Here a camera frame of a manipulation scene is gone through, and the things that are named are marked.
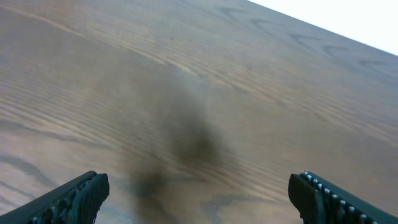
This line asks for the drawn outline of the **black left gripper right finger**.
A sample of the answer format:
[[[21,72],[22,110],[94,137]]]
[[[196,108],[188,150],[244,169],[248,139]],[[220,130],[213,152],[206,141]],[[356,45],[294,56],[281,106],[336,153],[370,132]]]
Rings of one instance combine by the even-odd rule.
[[[304,170],[291,174],[289,200],[308,224],[397,224],[397,217]]]

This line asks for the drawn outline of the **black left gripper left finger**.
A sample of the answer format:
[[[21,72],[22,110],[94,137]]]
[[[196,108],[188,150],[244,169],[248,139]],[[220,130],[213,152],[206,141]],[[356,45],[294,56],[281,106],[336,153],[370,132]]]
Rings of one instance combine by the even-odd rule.
[[[93,224],[109,196],[106,174],[89,171],[1,215],[4,224]]]

